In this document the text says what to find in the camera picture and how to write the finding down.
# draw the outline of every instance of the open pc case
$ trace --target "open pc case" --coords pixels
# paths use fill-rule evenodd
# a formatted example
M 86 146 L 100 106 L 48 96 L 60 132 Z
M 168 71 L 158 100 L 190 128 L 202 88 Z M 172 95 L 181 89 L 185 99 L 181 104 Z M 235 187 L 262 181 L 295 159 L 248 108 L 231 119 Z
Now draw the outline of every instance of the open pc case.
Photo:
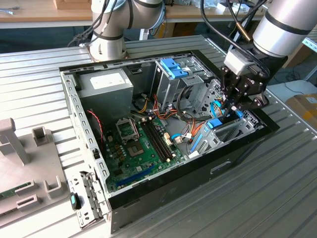
M 90 167 L 68 180 L 80 227 L 111 232 L 241 163 L 279 129 L 262 110 L 221 109 L 220 71 L 201 52 L 60 69 Z

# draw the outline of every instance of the blue tab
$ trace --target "blue tab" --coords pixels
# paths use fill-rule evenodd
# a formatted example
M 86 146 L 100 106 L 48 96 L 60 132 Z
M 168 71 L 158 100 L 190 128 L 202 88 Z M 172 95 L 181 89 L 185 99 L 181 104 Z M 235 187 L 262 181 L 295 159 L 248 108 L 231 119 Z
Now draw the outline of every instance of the blue tab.
M 164 66 L 165 69 L 172 70 L 172 69 L 176 69 L 178 66 L 178 64 L 172 58 L 161 59 L 160 62 Z
M 194 144 L 193 147 L 190 149 L 190 153 L 193 153 L 193 152 L 194 152 L 196 146 L 198 145 L 198 143 L 199 143 L 199 141 L 202 139 L 202 137 L 203 137 L 202 134 L 200 134 L 200 135 L 198 136 L 198 138 L 197 138 L 195 144 Z
M 218 119 L 218 118 L 215 118 L 215 119 L 211 119 L 207 122 L 207 125 L 210 129 L 213 129 L 217 126 L 220 126 L 222 125 L 222 122 Z
M 172 78 L 181 78 L 188 75 L 188 72 L 184 72 L 179 64 L 176 63 L 172 58 L 161 59 L 160 63 L 165 68 L 165 70 L 170 73 Z
M 72 203 L 72 204 L 75 204 L 75 196 L 74 196 L 74 195 L 71 196 L 70 200 L 71 200 L 71 203 Z
M 237 114 L 237 116 L 238 116 L 240 119 L 243 117 L 242 111 L 236 110 L 236 114 Z

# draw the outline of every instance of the floor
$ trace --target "floor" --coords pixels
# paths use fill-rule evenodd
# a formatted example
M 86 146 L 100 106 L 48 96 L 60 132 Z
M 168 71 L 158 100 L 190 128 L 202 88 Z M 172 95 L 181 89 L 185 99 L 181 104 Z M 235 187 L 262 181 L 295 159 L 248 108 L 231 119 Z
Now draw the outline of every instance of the floor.
M 232 26 L 228 22 L 213 23 L 217 29 L 229 35 Z M 52 27 L 52 28 L 29 28 L 29 29 L 0 29 L 0 54 L 21 51 L 44 50 L 67 47 L 74 35 L 83 32 L 87 27 Z M 125 41 L 135 41 L 139 39 L 139 30 L 130 29 L 124 32 Z M 217 34 L 210 32 L 204 23 L 199 23 L 195 30 L 195 35 L 203 35 L 211 38 L 224 50 L 229 45 Z M 306 75 L 317 65 L 317 54 L 312 54 L 303 63 L 295 68 L 281 69 L 272 79 L 269 85 L 304 79 Z M 317 73 L 309 82 L 317 86 Z

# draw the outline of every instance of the blue cable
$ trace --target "blue cable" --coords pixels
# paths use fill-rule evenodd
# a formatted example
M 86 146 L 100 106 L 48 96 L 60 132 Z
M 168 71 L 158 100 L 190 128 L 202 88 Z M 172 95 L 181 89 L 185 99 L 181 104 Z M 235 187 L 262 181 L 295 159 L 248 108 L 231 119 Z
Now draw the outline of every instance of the blue cable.
M 212 103 L 211 103 L 211 113 L 212 113 L 212 115 L 216 118 L 217 117 L 217 115 L 216 115 L 216 112 L 214 111 L 214 108 L 213 108 L 213 104 L 215 104 L 217 107 L 219 107 L 220 108 L 220 110 L 221 110 L 221 103 L 219 102 L 219 101 L 217 101 L 217 100 L 214 100 Z
M 178 136 L 182 136 L 182 134 L 175 134 L 175 135 L 172 135 L 172 136 L 171 136 L 171 140 L 175 139 L 175 138 L 176 138 L 176 137 L 178 137 Z

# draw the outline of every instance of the green circuit board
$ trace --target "green circuit board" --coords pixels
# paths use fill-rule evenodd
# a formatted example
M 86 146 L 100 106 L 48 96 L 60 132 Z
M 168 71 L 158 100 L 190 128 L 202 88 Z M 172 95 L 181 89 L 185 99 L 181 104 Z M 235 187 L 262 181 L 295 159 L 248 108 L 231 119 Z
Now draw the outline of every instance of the green circuit board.
M 154 119 L 152 123 L 160 136 L 163 137 L 165 129 L 160 120 Z M 173 159 L 170 162 L 162 162 L 139 122 L 136 123 L 136 128 L 140 135 L 139 141 L 128 141 L 125 145 L 122 143 L 115 125 L 107 130 L 107 134 L 112 135 L 112 141 L 107 140 L 105 157 L 106 165 L 110 171 L 110 176 L 106 180 L 110 192 L 117 191 L 174 165 L 179 165 L 185 160 L 181 152 L 175 146 L 172 146 L 169 147 L 169 150 L 174 154 Z M 146 174 L 123 185 L 118 185 L 124 179 L 141 173 Z
M 7 191 L 0 192 L 0 200 L 14 196 L 16 190 L 18 190 L 19 188 L 26 187 L 26 186 L 28 186 L 30 184 L 31 184 L 30 182 L 26 182 L 24 184 L 21 184 L 21 185 L 19 185 L 17 187 L 14 187 L 12 189 L 7 190 Z

